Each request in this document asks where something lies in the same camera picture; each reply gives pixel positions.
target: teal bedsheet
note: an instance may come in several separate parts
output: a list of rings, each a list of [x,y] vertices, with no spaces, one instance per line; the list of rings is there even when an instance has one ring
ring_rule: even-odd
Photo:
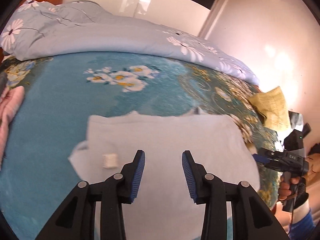
[[[0,172],[0,205],[20,240],[36,237],[80,180],[68,161],[85,140],[89,115],[133,110],[182,115],[200,106],[210,114],[233,114],[252,132],[255,146],[274,148],[276,135],[262,126],[247,97],[257,90],[206,67],[163,57],[120,52],[83,52],[20,62],[6,60],[11,87],[23,85],[25,100],[10,126]],[[271,207],[278,174],[261,167],[259,194]]]

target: pink blanket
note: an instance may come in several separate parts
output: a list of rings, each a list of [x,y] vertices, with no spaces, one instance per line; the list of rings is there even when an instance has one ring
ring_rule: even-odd
[[[14,118],[24,97],[24,87],[16,87],[9,90],[4,89],[0,96],[0,167],[4,154],[5,144],[7,143],[9,133],[9,123]]]

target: silver screw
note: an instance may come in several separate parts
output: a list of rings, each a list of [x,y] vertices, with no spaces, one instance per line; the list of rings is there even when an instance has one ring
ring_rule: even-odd
[[[81,182],[78,183],[78,187],[79,188],[83,188],[85,186],[87,186],[87,182],[86,181],[81,181]]]
[[[204,177],[207,180],[213,180],[214,179],[214,176],[211,173],[207,173]]]
[[[122,179],[123,175],[121,173],[116,173],[115,175],[113,175],[114,179]]]
[[[245,181],[245,180],[243,180],[243,181],[241,181],[241,186],[242,186],[242,187],[249,187],[249,186],[250,186],[250,183],[247,182],[247,181]]]

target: bed sheet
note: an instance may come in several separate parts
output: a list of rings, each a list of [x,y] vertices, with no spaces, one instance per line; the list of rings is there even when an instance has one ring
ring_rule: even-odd
[[[117,51],[193,62],[258,85],[240,60],[210,41],[163,25],[115,16],[90,1],[53,5],[27,0],[12,15],[1,47],[19,60],[86,51]]]
[[[224,73],[188,62],[121,52],[83,52],[19,61],[1,68],[8,85],[25,87],[12,122],[0,172],[1,209],[20,240],[36,237],[80,180],[68,157],[85,140],[90,115],[183,115],[199,106],[229,114],[250,129],[257,148],[274,149],[247,97],[257,89]],[[260,196],[272,206],[278,173],[258,166]]]

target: garment tag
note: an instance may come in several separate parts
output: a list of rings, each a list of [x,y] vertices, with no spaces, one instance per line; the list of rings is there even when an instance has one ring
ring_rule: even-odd
[[[118,155],[109,153],[103,155],[103,167],[106,169],[114,169],[118,167]]]

